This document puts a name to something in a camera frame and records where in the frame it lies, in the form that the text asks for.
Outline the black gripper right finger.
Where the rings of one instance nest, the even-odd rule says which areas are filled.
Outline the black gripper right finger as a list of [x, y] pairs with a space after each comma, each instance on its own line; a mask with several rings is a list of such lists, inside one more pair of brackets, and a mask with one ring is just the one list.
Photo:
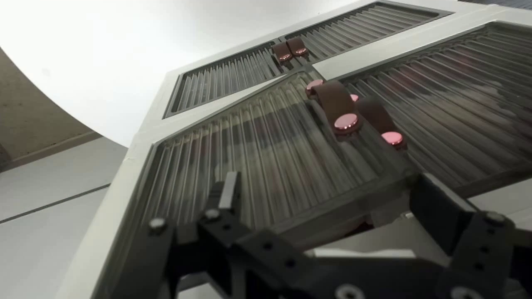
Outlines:
[[511, 266], [514, 222], [496, 211], [481, 211], [433, 174], [411, 187], [409, 207], [453, 266]]

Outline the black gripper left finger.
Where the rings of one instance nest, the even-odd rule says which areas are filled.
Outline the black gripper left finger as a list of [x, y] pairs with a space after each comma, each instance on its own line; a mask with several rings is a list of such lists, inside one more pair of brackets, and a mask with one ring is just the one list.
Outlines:
[[212, 187], [207, 209], [237, 212], [240, 209], [240, 197], [240, 173], [228, 171], [227, 176]]

